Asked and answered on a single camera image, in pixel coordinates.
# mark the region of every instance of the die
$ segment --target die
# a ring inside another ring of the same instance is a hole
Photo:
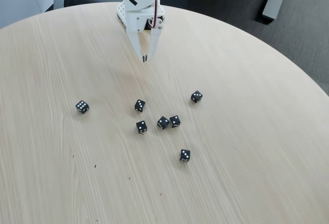
[[[80,101],[77,105],[76,105],[77,110],[84,114],[85,112],[87,112],[89,110],[89,105],[87,103],[85,103],[84,101]]]
[[[191,96],[191,100],[195,103],[201,101],[201,99],[202,99],[202,94],[199,91],[196,91]]]
[[[166,127],[168,126],[169,124],[169,120],[162,116],[159,120],[158,120],[158,126],[161,128],[161,129],[166,129]]]
[[[170,122],[171,128],[178,127],[180,125],[180,120],[179,120],[179,117],[177,115],[171,117],[169,119],[169,122]]]
[[[136,126],[139,134],[144,133],[148,130],[145,121],[137,122]]]
[[[187,150],[181,150],[181,151],[180,151],[180,154],[179,154],[179,159],[180,159],[181,161],[189,161],[189,160],[190,160],[190,154],[191,154],[190,151],[187,151]]]
[[[137,111],[143,112],[144,108],[145,108],[145,102],[138,99],[136,104],[135,104],[135,109]]]

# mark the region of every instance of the wooden table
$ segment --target wooden table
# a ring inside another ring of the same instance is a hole
[[[141,63],[116,5],[0,30],[0,223],[328,223],[320,87],[251,35],[171,7]],[[157,127],[174,115],[180,127]]]

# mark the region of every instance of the gray carpet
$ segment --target gray carpet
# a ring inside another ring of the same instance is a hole
[[[329,94],[329,0],[284,0],[278,18],[264,24],[267,0],[190,0],[190,10],[234,25],[266,42]]]

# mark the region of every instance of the light wood tabletop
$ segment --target light wood tabletop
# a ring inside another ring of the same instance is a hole
[[[0,223],[329,223],[321,88],[257,38],[171,7],[142,63],[116,6],[0,30]]]

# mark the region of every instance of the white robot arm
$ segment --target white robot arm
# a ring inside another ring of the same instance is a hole
[[[126,27],[127,35],[142,62],[149,60],[155,53],[163,28],[164,10],[160,0],[123,0],[117,14]],[[148,53],[142,55],[139,33],[151,31],[148,36]]]

